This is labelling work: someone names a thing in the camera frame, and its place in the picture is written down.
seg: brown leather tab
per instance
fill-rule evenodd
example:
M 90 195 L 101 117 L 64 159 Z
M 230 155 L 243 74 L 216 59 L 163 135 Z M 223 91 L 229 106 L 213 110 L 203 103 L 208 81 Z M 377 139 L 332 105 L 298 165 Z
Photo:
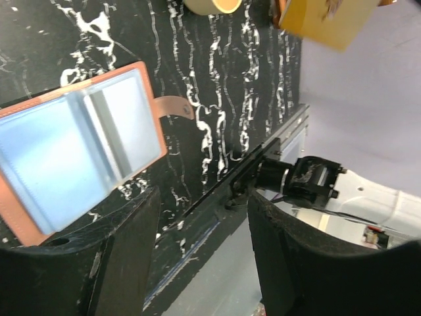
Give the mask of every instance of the brown leather tab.
M 1 172 L 0 196 L 0 216 L 22 245 L 39 245 L 50 237 L 39 230 Z
M 193 120 L 195 118 L 193 107 L 184 97 L 157 97 L 154 100 L 153 107 L 157 111 L 158 117 L 165 117 L 166 115 L 177 115 L 179 117 L 185 117 L 189 120 Z

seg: book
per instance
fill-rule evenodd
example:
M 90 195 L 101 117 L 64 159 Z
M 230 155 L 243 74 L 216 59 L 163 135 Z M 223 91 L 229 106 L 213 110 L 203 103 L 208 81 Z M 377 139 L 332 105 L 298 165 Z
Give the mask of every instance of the book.
M 344 51 L 380 0 L 275 0 L 274 22 L 288 32 Z

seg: black marble tabletop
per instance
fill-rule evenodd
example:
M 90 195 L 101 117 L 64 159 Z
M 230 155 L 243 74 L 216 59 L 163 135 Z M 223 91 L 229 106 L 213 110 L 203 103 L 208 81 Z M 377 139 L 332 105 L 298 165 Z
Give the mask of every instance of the black marble tabletop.
M 273 28 L 269 0 L 197 16 L 180 0 L 0 2 L 0 106 L 145 61 L 155 96 L 186 96 L 196 119 L 161 120 L 168 155 L 69 229 L 159 186 L 159 234 L 298 106 L 301 41 Z M 4 223 L 0 244 L 17 246 Z

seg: marble table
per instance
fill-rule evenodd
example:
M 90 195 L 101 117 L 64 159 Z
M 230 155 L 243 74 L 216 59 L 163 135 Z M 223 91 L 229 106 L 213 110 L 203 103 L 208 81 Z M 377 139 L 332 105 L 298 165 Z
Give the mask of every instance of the marble table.
M 220 16 L 194 15 L 180 0 L 0 2 L 0 107 L 142 60 L 155 96 L 182 95 L 195 108 L 194 121 L 161 120 L 165 158 L 66 231 L 158 186 L 157 236 L 177 226 L 183 252 L 186 211 L 298 106 L 301 41 L 274 29 L 269 12 L 269 0 Z M 0 246 L 18 245 L 0 223 Z

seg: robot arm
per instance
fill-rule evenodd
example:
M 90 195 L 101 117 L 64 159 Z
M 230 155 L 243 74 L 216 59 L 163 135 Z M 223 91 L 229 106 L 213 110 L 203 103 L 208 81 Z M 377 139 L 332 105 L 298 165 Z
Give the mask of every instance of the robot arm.
M 290 165 L 265 159 L 257 186 L 275 190 L 299 207 L 421 237 L 420 197 L 369 181 L 333 161 L 304 157 Z

